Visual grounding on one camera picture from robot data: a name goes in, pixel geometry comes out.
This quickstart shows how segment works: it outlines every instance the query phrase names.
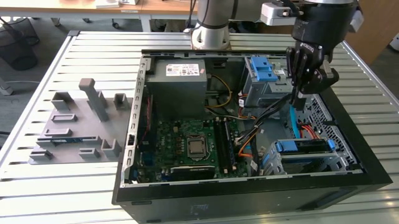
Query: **expansion slot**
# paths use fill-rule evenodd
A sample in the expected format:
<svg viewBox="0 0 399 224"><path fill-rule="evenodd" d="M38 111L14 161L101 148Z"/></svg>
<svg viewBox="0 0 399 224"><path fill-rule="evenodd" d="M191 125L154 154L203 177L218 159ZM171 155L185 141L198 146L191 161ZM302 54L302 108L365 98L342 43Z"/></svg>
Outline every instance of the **expansion slot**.
<svg viewBox="0 0 399 224"><path fill-rule="evenodd" d="M233 170L233 164L229 150L229 133L225 124L226 122L219 118L214 120L219 170L222 173L227 174Z"/></svg>

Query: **wooden desk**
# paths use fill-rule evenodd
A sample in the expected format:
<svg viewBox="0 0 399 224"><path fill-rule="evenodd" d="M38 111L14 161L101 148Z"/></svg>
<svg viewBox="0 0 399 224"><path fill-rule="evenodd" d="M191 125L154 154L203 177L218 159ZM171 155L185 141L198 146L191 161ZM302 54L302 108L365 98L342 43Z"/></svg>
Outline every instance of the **wooden desk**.
<svg viewBox="0 0 399 224"><path fill-rule="evenodd" d="M194 9L194 14L198 12L198 4ZM190 14L190 0L143 0L143 14Z"/></svg>
<svg viewBox="0 0 399 224"><path fill-rule="evenodd" d="M141 0L138 5L98 9L95 0L0 0L0 16L139 19L143 32L151 32L151 19L186 20L189 14L190 0Z"/></svg>
<svg viewBox="0 0 399 224"><path fill-rule="evenodd" d="M119 8L95 8L95 0L2 0L0 13L29 12L29 13L94 13L113 14L122 13L122 10L137 10L143 7L138 5L122 5Z"/></svg>

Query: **white cable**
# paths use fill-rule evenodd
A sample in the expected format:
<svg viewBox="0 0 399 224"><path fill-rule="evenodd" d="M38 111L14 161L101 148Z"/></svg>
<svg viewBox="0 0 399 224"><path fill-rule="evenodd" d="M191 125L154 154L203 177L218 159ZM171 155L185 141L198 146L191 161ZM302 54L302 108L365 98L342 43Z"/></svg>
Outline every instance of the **white cable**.
<svg viewBox="0 0 399 224"><path fill-rule="evenodd" d="M41 83L38 81L9 81L6 83Z"/></svg>
<svg viewBox="0 0 399 224"><path fill-rule="evenodd" d="M215 114L213 111L210 111L217 117L227 117L227 118L234 118L234 119L239 119L239 120L247 120L247 118L238 118L235 116L230 116L230 115L219 115Z"/></svg>

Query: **metal table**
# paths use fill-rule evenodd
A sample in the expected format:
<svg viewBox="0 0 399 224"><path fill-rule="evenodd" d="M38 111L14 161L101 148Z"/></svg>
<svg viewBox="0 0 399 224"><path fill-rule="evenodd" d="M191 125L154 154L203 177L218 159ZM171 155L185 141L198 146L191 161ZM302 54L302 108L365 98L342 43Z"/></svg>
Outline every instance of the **metal table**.
<svg viewBox="0 0 399 224"><path fill-rule="evenodd" d="M285 50L293 44L287 35L231 34L233 49ZM81 32L67 37L0 150L2 223L134 223L125 210L111 204L117 162L33 166L27 161L54 109L50 99L55 91L70 91L73 97L86 98L78 84L90 77L106 97L117 92L133 97L142 49L190 49L190 37L181 33L131 32ZM206 222L399 222L399 102L347 43L338 46L334 58L341 81L333 89L394 183L325 210Z"/></svg>

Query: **gray plastic block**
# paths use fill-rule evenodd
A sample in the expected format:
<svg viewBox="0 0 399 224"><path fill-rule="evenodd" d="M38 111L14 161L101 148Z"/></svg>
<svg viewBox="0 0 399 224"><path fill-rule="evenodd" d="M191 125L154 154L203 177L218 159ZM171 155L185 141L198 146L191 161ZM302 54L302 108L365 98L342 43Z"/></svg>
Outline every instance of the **gray plastic block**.
<svg viewBox="0 0 399 224"><path fill-rule="evenodd" d="M53 147L53 146L55 146L55 144L51 142L51 140L39 140L39 141L37 141L37 144L41 147Z"/></svg>
<svg viewBox="0 0 399 224"><path fill-rule="evenodd" d="M97 136L95 139L83 139L83 143L89 145L101 145L103 143L103 139L101 138L101 136Z"/></svg>
<svg viewBox="0 0 399 224"><path fill-rule="evenodd" d="M122 149L123 148L121 147L117 139L114 139L113 147L110 146L107 140L106 139L103 140L102 151L105 152L107 158L115 158L115 157L118 157L119 154L121 154Z"/></svg>
<svg viewBox="0 0 399 224"><path fill-rule="evenodd" d="M98 96L99 96L99 98L101 98L101 102L102 102L103 107L107 108L107 107L109 107L109 104L107 104L107 100L106 100L106 98L105 98L105 94L103 94L103 92L102 92L102 91L97 91L97 93L98 93Z"/></svg>
<svg viewBox="0 0 399 224"><path fill-rule="evenodd" d="M130 107L133 98L127 98ZM61 163L82 163L82 162L110 162L118 161L119 146L126 143L126 130L129 129L131 110L118 110L114 106L114 98L106 98L109 107L106 108L110 120L106 122L99 121L95 111L90 108L87 98L75 99L73 103L67 103L70 111L54 110L46 127L41 136L38 137L39 146L35 147L34 152L43 152L43 149L50 151L51 160L41 160L30 158L30 164L61 164ZM77 116L77 121L55 122L54 118L63 120L63 117ZM71 136L47 136L49 130L67 130L71 129ZM118 146L110 147L106 152L101 149L103 140L107 140L110 145L114 140L118 141ZM82 148L95 148L99 157L81 156Z"/></svg>
<svg viewBox="0 0 399 224"><path fill-rule="evenodd" d="M93 78L83 78L79 83L79 89L86 92L93 109L95 110L102 122L110 119L103 100L95 91L95 80Z"/></svg>
<svg viewBox="0 0 399 224"><path fill-rule="evenodd" d="M53 122L75 122L78 121L78 116L74 113L69 114L55 114L51 116Z"/></svg>
<svg viewBox="0 0 399 224"><path fill-rule="evenodd" d="M118 93L114 96L114 104L118 110L129 110L131 108L130 101L125 93Z"/></svg>
<svg viewBox="0 0 399 224"><path fill-rule="evenodd" d="M69 103L74 102L74 99L71 98L69 92L57 92L51 102L59 111L69 111Z"/></svg>
<svg viewBox="0 0 399 224"><path fill-rule="evenodd" d="M49 161L53 159L53 153L45 149L31 152L30 157L37 161Z"/></svg>
<svg viewBox="0 0 399 224"><path fill-rule="evenodd" d="M101 154L95 148L81 148L79 149L79 155L82 159L97 159L101 157Z"/></svg>
<svg viewBox="0 0 399 224"><path fill-rule="evenodd" d="M69 137L73 135L73 131L70 128L63 129L47 129L45 131L45 135L49 137Z"/></svg>

